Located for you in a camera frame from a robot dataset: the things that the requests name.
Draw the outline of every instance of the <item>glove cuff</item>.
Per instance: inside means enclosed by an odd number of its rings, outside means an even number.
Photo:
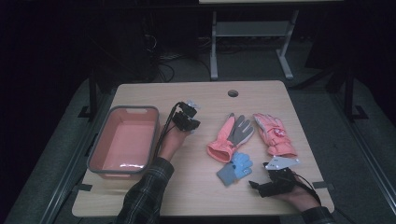
[[[209,143],[206,148],[207,154],[221,162],[229,162],[235,150],[232,142],[220,140]]]
[[[223,182],[225,186],[230,186],[236,178],[233,164],[232,163],[227,163],[217,172],[218,177],[220,180]]]
[[[273,156],[295,157],[296,149],[289,143],[280,143],[273,147],[268,147],[267,152]]]

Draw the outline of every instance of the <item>wooden table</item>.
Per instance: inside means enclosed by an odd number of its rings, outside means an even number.
[[[237,97],[228,91],[238,91]],[[270,182],[262,163],[271,160],[267,146],[259,136],[253,113],[270,114],[280,118],[301,164],[292,167],[310,182],[323,178],[304,135],[284,84],[280,81],[194,82],[125,84],[119,86],[112,106],[154,105],[160,111],[164,125],[172,107],[180,101],[193,100],[201,109],[195,116],[200,127],[189,136],[172,159],[175,172],[163,196],[162,216],[246,216],[287,215],[297,211],[287,203],[261,198],[249,180],[263,184]],[[205,146],[216,139],[229,113],[245,115],[255,128],[252,137],[239,148],[253,161],[253,173],[226,188],[216,176],[223,164],[207,155]],[[108,180],[87,170],[83,184],[92,185],[90,191],[80,190],[73,206],[77,217],[116,216],[122,207],[127,190],[136,181]],[[327,189],[317,189],[322,204],[332,212],[332,199]]]

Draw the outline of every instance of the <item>plaid sleeve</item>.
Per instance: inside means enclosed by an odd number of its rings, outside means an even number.
[[[327,207],[315,207],[302,212],[307,224],[335,224],[335,220]]]
[[[142,179],[125,195],[116,224],[159,223],[163,192],[174,172],[172,164],[156,158]]]

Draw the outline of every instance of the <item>pink and gray glove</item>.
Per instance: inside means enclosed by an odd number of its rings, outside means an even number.
[[[295,157],[294,146],[286,134],[285,127],[280,119],[271,115],[253,114],[257,124],[261,127],[260,136],[268,146],[268,153],[273,156]]]
[[[217,140],[209,143],[206,151],[217,161],[229,162],[233,153],[248,141],[253,132],[254,128],[249,119],[241,115],[235,121],[235,115],[232,113],[220,129]]]

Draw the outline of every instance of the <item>light blue glove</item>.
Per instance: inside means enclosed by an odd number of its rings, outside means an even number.
[[[230,162],[217,172],[218,177],[225,186],[231,185],[235,180],[251,174],[250,167],[253,162],[248,154],[235,152]]]

